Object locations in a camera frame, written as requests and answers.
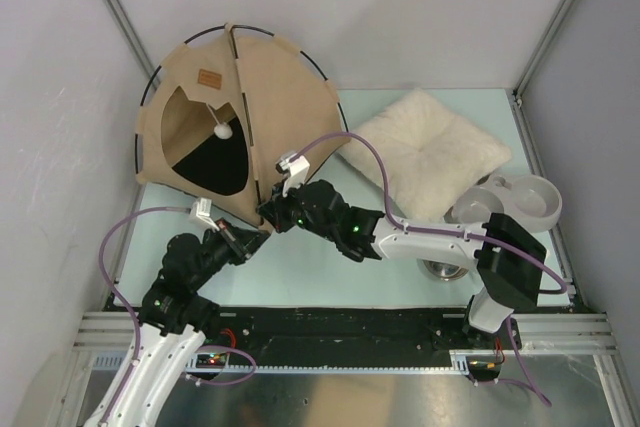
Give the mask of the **tan fabric pet tent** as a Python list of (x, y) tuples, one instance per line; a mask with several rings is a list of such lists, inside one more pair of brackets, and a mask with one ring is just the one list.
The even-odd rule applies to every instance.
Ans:
[[(250, 177), (249, 141), (229, 35), (188, 46), (179, 44), (160, 63), (162, 79), (139, 108), (140, 184), (155, 183), (213, 204), (253, 227), (270, 230), (257, 213)], [(236, 30), (248, 99), (254, 162), (262, 201), (281, 179), (276, 163), (317, 138), (344, 131), (336, 89), (301, 55), (299, 47), (275, 38)], [(222, 140), (214, 127), (228, 123), (233, 136)]]

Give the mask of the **cream fluffy cushion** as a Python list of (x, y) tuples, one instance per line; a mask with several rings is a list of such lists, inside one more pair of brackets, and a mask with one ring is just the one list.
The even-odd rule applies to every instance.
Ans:
[(340, 156), (400, 212), (441, 222), (477, 181), (507, 165), (501, 128), (506, 98), (491, 90), (344, 90), (349, 129)]

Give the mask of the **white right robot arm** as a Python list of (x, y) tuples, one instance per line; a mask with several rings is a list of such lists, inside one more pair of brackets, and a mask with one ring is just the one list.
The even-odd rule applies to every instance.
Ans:
[(355, 262), (412, 258), (478, 273), (482, 288), (471, 297), (461, 325), (464, 340), (476, 348), (495, 340), (511, 314), (535, 309), (542, 292), (546, 249), (503, 213), (483, 223), (411, 225), (349, 205), (324, 180), (290, 189), (277, 184), (257, 212), (276, 232), (301, 228)]

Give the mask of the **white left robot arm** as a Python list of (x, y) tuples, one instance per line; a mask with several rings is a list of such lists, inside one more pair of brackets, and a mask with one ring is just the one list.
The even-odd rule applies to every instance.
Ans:
[(184, 369), (221, 336), (220, 306), (198, 294), (223, 267), (248, 261), (266, 242), (261, 230), (220, 219), (199, 238), (171, 238), (162, 266), (133, 314), (134, 338), (87, 426), (154, 426)]

